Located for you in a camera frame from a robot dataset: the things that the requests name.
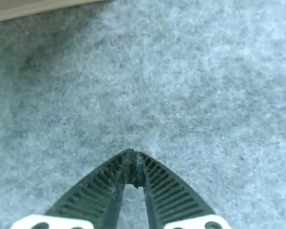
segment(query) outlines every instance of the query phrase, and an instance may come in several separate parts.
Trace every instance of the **metal jaw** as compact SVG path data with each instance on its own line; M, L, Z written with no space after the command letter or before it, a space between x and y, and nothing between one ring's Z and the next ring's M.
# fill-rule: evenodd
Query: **metal jaw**
M126 184L143 187L149 229L231 229L176 174L132 149L84 177L45 215L28 216L11 229L115 229Z

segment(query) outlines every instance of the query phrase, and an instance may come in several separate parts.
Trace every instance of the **carpet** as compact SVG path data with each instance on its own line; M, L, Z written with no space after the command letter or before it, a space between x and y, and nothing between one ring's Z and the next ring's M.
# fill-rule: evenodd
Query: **carpet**
M235 229L286 229L286 0L114 0L0 22L0 229L124 149ZM127 187L119 228L147 228Z

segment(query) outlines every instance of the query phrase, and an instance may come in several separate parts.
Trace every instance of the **screw hole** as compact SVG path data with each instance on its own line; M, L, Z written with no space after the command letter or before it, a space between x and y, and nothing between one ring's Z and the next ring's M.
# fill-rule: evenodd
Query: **screw hole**
M205 229L223 229L222 226L216 222L207 222L204 227Z
M38 223L31 229L49 229L49 225L47 223Z

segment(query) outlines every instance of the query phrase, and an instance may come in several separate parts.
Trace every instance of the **black rubber pad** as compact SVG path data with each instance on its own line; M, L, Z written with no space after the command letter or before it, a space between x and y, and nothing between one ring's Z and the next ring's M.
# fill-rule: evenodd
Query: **black rubber pad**
M129 149L84 177L46 215L85 219L95 229L115 229L126 184L144 188L150 229L214 214L175 173L150 156Z

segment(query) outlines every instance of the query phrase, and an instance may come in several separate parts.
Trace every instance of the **floor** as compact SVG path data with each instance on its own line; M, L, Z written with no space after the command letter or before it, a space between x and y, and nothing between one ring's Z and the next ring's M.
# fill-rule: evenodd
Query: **floor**
M114 0L0 23L0 229L127 148L233 228L286 229L286 0ZM147 228L135 194L119 228Z

